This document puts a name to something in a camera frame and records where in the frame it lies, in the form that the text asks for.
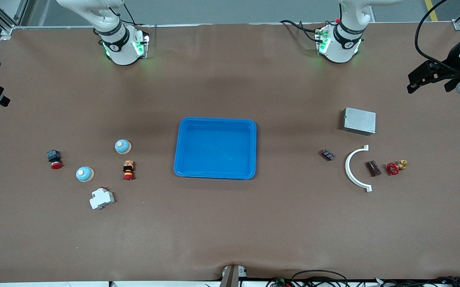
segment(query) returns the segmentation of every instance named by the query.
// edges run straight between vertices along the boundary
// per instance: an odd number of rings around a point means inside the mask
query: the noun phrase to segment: brown electrical component
[[[367,162],[366,167],[368,167],[368,171],[370,171],[370,175],[372,176],[381,175],[381,170],[377,166],[377,163],[375,163],[375,160]]]

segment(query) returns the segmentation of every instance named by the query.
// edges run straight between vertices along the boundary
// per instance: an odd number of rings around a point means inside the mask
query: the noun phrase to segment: red button
[[[52,169],[60,169],[62,167],[62,164],[59,163],[59,162],[54,162],[52,165],[51,165],[51,168]]]

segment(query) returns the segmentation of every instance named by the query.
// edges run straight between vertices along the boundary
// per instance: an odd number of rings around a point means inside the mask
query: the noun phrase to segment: round blue button
[[[90,181],[94,178],[94,170],[90,167],[80,167],[76,171],[76,178],[81,182]]]
[[[115,151],[119,154],[126,154],[131,150],[131,143],[128,140],[117,140],[115,142]]]

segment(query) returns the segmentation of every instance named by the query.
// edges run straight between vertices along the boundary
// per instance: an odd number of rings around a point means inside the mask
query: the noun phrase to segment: gray floor
[[[127,0],[135,21],[140,24],[242,24],[293,20],[324,22],[338,17],[338,5],[332,0]],[[130,20],[124,9],[117,9],[124,20]],[[424,0],[404,0],[400,4],[374,7],[378,22],[419,22],[427,12]],[[451,20],[460,15],[460,0],[441,5],[438,20]],[[38,0],[28,26],[87,25],[83,18],[61,7],[55,0]]]

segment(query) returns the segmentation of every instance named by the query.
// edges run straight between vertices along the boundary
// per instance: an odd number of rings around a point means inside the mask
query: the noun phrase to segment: blue plastic tray
[[[184,118],[173,170],[179,176],[250,179],[257,164],[257,124],[232,118]]]

